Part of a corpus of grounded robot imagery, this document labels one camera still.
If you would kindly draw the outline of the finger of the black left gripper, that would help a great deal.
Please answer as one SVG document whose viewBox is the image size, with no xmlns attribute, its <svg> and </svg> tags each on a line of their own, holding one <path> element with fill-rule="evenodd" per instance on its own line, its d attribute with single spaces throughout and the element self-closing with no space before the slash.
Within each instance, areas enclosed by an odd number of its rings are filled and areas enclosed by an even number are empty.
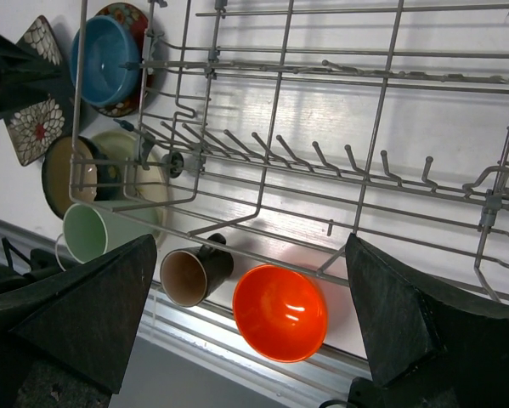
<svg viewBox="0 0 509 408">
<path fill-rule="evenodd" d="M 0 35 L 0 120 L 47 98 L 35 85 L 61 76 L 60 68 Z"/>
</svg>

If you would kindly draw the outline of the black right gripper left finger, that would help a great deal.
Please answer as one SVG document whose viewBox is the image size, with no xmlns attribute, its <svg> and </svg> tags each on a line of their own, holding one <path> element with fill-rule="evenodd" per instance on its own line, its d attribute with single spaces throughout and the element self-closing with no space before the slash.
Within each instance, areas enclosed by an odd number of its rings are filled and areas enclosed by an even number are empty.
<svg viewBox="0 0 509 408">
<path fill-rule="evenodd" d="M 0 394 L 17 393 L 38 363 L 118 393 L 156 255 L 147 234 L 41 280 L 13 273 L 0 293 Z"/>
</svg>

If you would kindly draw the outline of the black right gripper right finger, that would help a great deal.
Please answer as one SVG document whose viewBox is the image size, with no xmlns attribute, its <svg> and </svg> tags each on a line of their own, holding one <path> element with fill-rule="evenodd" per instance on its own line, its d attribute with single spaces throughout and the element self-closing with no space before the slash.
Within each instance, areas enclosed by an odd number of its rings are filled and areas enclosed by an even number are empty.
<svg viewBox="0 0 509 408">
<path fill-rule="evenodd" d="M 356 235 L 348 282 L 371 378 L 358 407 L 509 407 L 509 305 L 465 292 Z"/>
</svg>

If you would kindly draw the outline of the blue ceramic bowl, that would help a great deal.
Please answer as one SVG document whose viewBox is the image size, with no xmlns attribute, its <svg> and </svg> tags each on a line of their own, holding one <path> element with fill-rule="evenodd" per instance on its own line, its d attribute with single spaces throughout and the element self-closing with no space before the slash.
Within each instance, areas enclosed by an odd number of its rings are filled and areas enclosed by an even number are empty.
<svg viewBox="0 0 509 408">
<path fill-rule="evenodd" d="M 139 80 L 139 47 L 132 34 L 109 15 L 86 22 L 82 66 L 83 100 L 104 107 L 127 98 Z"/>
</svg>

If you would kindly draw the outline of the dark bowl beige inside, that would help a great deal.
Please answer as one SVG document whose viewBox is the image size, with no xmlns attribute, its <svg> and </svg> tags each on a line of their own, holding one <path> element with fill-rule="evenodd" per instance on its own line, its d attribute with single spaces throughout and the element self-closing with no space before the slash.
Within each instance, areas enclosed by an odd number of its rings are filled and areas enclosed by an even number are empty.
<svg viewBox="0 0 509 408">
<path fill-rule="evenodd" d="M 49 147 L 42 164 L 42 188 L 45 199 L 52 212 L 60 219 L 73 201 L 70 198 L 70 181 L 79 184 L 81 165 L 71 165 L 71 158 L 85 158 L 88 160 L 109 160 L 97 144 L 90 139 L 80 136 L 76 142 L 81 155 L 72 149 L 71 136 L 56 139 Z M 118 195 L 118 187 L 114 186 L 122 181 L 122 174 L 118 166 L 112 164 L 87 164 L 84 167 L 83 183 L 91 187 L 76 187 L 72 195 L 83 201 L 108 201 Z"/>
</svg>

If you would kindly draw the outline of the orange plastic bowl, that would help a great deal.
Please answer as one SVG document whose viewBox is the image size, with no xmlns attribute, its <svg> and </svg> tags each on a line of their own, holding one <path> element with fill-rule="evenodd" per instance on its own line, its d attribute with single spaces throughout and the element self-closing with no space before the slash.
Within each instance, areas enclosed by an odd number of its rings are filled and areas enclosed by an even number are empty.
<svg viewBox="0 0 509 408">
<path fill-rule="evenodd" d="M 232 310 L 246 342 L 280 363 L 311 357 L 328 330 L 328 309 L 315 280 L 272 264 L 259 265 L 239 279 Z"/>
</svg>

